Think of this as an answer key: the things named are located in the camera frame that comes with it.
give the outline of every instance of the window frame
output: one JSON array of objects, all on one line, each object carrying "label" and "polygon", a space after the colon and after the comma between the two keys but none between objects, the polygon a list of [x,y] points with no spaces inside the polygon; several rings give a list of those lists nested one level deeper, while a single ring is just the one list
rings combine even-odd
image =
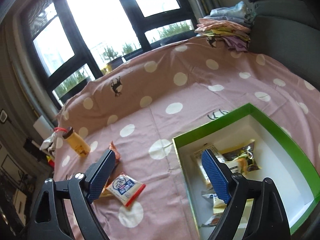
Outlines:
[{"label": "window frame", "polygon": [[[95,79],[102,77],[103,74],[100,71],[93,55],[91,54],[89,48],[87,47],[81,36],[81,33],[76,25],[71,10],[68,6],[67,0],[52,0],[57,15],[50,19],[46,23],[46,25],[41,29],[41,31],[43,31],[56,17],[59,17],[62,28],[66,34],[71,48],[73,49],[74,56],[67,60],[65,63],[63,63],[52,75],[47,75],[33,43],[33,40],[37,36],[35,36],[34,38],[31,37],[28,24],[28,12],[37,1],[38,0],[32,0],[26,6],[23,13],[20,15],[20,19],[22,22],[23,37],[27,47],[27,52],[30,56],[31,62],[35,66],[38,76],[41,79],[43,87],[45,88],[46,92],[48,93],[50,99],[53,101],[55,106],[58,109],[61,109],[60,103],[58,102],[58,100],[52,92],[70,75],[72,75],[85,64],[88,65]],[[127,55],[124,55],[123,57],[125,58],[125,60],[129,60],[133,57],[136,57],[147,51],[161,46],[160,42],[150,44],[145,36],[145,32],[185,20],[191,20],[194,28],[197,24],[196,18],[188,0],[177,0],[180,6],[179,9],[157,13],[148,17],[144,17],[136,0],[119,1],[125,13],[127,14],[127,17],[131,22],[132,28],[135,31],[137,38],[141,44],[140,49],[137,49]]]}]

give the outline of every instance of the light blue fabric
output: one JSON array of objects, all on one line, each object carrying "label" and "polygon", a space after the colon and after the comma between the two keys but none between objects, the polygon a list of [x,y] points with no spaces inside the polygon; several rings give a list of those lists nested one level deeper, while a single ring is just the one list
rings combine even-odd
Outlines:
[{"label": "light blue fabric", "polygon": [[247,5],[241,1],[233,7],[223,7],[211,10],[210,17],[231,17],[243,19],[244,23],[252,25],[254,15]]},{"label": "light blue fabric", "polygon": [[211,10],[211,17],[228,16],[234,18],[245,19],[247,13],[247,5],[241,1],[232,7],[222,7]]},{"label": "light blue fabric", "polygon": [[217,20],[217,21],[221,21],[221,20],[230,21],[230,22],[239,23],[245,27],[251,28],[251,25],[247,24],[245,19],[239,19],[239,18],[228,17],[228,16],[217,16],[217,17],[206,16],[205,19]]}]

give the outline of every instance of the polka dot fabric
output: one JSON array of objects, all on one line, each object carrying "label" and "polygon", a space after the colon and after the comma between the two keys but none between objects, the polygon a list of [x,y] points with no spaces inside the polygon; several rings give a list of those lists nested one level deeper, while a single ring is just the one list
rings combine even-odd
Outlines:
[{"label": "polka dot fabric", "polygon": [[[84,172],[111,141],[121,154],[113,176],[125,171],[146,184],[131,208],[113,197],[92,208],[111,239],[198,239],[172,138],[252,103],[302,148],[320,172],[320,93],[276,60],[212,48],[206,37],[136,57],[88,85],[63,107],[61,127],[72,126],[90,145],[80,158],[59,137],[56,181]],[[70,203],[67,213],[81,239]]]}]

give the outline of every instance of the pink folded cloth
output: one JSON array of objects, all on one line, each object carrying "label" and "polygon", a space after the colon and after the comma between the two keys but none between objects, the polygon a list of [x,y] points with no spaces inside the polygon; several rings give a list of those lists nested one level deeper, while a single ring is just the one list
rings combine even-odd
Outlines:
[{"label": "pink folded cloth", "polygon": [[249,33],[251,30],[241,24],[230,22],[230,21],[217,21],[211,19],[199,19],[200,24],[198,24],[198,28],[195,30],[196,33],[208,31],[212,29],[216,29],[219,27],[230,28],[232,30],[239,30],[245,33]]}]

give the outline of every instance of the folded clothes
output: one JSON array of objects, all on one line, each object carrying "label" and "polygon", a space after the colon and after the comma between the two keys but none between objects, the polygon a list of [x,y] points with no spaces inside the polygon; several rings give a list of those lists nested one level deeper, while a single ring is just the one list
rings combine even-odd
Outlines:
[{"label": "folded clothes", "polygon": [[250,29],[234,22],[225,21],[225,20],[212,20],[212,19],[199,19],[198,28],[195,30],[196,33],[203,32],[207,30],[217,29],[221,27],[229,28],[231,30],[239,30],[245,33],[249,33]]},{"label": "folded clothes", "polygon": [[204,32],[200,32],[199,34],[204,35],[204,36],[209,36],[209,37],[220,37],[220,36],[237,36],[239,37],[241,40],[243,41],[250,41],[250,37],[248,36],[248,34],[241,32],[241,31],[221,31],[218,29],[214,29],[214,30],[208,30],[208,31],[204,31]]},{"label": "folded clothes", "polygon": [[217,16],[217,17],[211,17],[205,16],[204,19],[209,19],[209,20],[216,20],[216,21],[229,21],[229,22],[234,22],[241,24],[244,27],[251,28],[251,25],[246,19],[240,19],[240,18],[235,18],[235,17],[229,17],[229,16]]},{"label": "folded clothes", "polygon": [[244,19],[249,25],[251,25],[254,20],[254,14],[243,1],[237,3],[233,7],[223,7],[211,10],[210,17],[220,16]]},{"label": "folded clothes", "polygon": [[225,41],[230,49],[236,49],[236,51],[248,51],[247,43],[236,36],[222,36],[219,39]]}]

